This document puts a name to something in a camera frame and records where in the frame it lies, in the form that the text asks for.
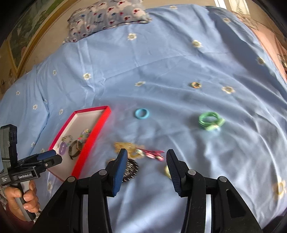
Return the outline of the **black rhinestone hair accessory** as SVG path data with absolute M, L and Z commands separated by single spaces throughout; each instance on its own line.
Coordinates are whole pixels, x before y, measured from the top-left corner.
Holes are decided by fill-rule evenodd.
M 122 178 L 122 182 L 128 182 L 129 180 L 133 179 L 138 173 L 138 164 L 133 159 L 126 159 L 126 169 L 124 171 L 124 175 Z

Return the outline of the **amber butterfly hair claw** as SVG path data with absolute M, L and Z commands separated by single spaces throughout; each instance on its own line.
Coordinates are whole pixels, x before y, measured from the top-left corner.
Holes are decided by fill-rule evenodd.
M 114 142 L 114 149 L 116 153 L 120 152 L 121 149 L 126 149 L 129 159 L 136 160 L 144 157 L 144 146 L 142 145 L 136 145 L 130 142 Z

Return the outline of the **dark metal wristwatch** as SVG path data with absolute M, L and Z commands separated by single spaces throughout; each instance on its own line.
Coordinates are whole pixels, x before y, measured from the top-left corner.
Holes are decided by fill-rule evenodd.
M 83 148 L 83 143 L 81 141 L 79 140 L 73 141 L 72 144 L 69 146 L 69 150 L 68 150 L 69 157 L 72 160 L 75 159 L 77 156 L 80 155 L 82 148 Z

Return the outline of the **red hair clip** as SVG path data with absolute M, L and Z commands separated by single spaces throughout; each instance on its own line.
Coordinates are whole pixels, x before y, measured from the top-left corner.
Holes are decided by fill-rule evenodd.
M 135 152 L 141 156 L 146 156 L 150 159 L 156 159 L 158 161 L 164 160 L 164 157 L 162 156 L 164 151 L 149 151 L 146 149 L 136 148 Z

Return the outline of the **red cardboard box tray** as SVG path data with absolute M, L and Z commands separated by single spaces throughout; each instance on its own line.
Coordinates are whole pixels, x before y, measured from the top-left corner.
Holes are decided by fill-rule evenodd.
M 49 150 L 62 158 L 61 164 L 49 171 L 61 181 L 79 178 L 99 133 L 111 114 L 109 106 L 92 107 L 73 112 L 57 133 Z

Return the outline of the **light blue flowered bedsheet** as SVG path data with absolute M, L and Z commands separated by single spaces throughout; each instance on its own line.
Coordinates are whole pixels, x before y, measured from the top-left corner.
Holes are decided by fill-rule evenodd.
M 67 43 L 1 100 L 18 156 L 48 150 L 77 110 L 109 106 L 80 176 L 114 142 L 173 149 L 205 177 L 227 177 L 261 227 L 286 210 L 286 82 L 234 14 L 196 5 L 150 9 L 152 21 Z

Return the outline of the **framed landscape picture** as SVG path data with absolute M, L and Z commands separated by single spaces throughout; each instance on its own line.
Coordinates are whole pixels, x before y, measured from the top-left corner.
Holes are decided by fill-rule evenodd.
M 20 17 L 8 36 L 8 48 L 17 76 L 23 72 L 36 44 L 44 33 L 76 1 L 35 1 Z

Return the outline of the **floral patterned pillow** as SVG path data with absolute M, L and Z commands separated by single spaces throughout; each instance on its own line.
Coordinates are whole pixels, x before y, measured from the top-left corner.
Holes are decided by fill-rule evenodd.
M 102 30 L 151 20 L 141 1 L 97 1 L 72 13 L 64 42 L 77 42 Z

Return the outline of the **pink blanket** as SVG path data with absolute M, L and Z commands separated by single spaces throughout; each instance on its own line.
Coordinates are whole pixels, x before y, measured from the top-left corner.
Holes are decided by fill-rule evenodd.
M 286 82 L 286 49 L 281 45 L 275 33 L 266 26 L 255 22 L 249 16 L 234 14 L 253 31 Z

